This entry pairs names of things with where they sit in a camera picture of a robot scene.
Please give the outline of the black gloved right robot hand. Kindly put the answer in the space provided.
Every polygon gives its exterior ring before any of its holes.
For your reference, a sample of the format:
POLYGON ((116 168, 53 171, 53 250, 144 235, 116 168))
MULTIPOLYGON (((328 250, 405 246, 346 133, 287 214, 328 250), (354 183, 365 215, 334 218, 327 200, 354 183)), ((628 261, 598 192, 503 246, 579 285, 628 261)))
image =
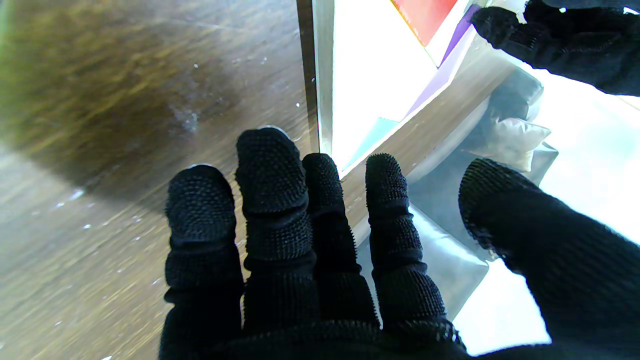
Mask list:
MULTIPOLYGON (((222 173, 200 164, 169 183, 165 299, 173 308, 160 360, 473 358, 427 274, 393 156, 366 160, 376 313, 333 159, 301 158, 276 127, 244 131, 237 155, 244 263, 222 173)), ((639 358, 638 244, 489 159, 468 166, 458 205, 471 237, 525 278, 551 340, 480 360, 639 358)))

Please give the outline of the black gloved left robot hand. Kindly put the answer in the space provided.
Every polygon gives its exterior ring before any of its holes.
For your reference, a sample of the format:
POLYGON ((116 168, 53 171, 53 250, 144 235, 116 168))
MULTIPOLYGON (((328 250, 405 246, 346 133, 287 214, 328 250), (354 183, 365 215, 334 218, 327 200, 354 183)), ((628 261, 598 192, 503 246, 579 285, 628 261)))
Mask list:
POLYGON ((615 96, 640 95, 637 0, 528 0, 524 22, 499 6, 471 17, 494 49, 615 96))

